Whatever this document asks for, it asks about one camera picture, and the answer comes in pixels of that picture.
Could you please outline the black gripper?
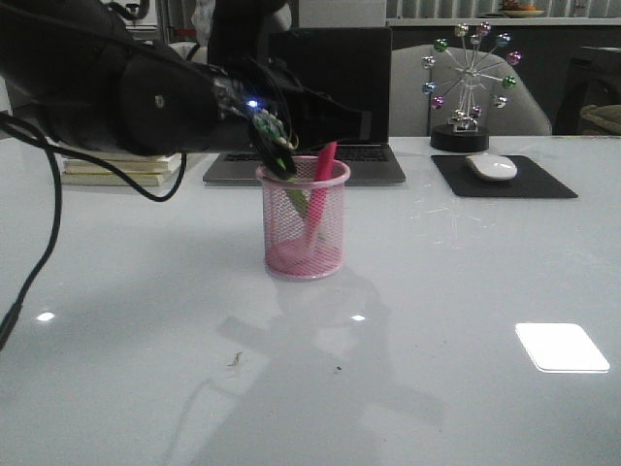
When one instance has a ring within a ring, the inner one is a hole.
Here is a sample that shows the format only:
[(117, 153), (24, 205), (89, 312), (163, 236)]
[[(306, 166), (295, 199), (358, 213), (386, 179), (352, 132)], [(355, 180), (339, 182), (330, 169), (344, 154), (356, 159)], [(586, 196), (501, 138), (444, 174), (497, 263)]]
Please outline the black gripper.
[(302, 88), (250, 57), (211, 66), (217, 119), (211, 130), (212, 150), (251, 146), (280, 180), (297, 175), (293, 151), (331, 142), (367, 140), (372, 113), (348, 108), (326, 94), (304, 89), (300, 104), (300, 139), (293, 126), (292, 104), (285, 93), (299, 97)]

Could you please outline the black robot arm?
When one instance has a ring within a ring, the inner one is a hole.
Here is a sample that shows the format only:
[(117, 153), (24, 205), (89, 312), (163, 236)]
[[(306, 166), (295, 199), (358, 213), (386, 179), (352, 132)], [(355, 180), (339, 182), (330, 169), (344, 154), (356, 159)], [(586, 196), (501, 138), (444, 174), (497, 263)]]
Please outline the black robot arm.
[(141, 156), (255, 146), (269, 166), (291, 150), (257, 127), (257, 101), (300, 150), (361, 139), (371, 115), (261, 62), (258, 42), (279, 1), (218, 1), (205, 64), (135, 39), (98, 1), (5, 1), (1, 74), (32, 103), (41, 130), (80, 150)]

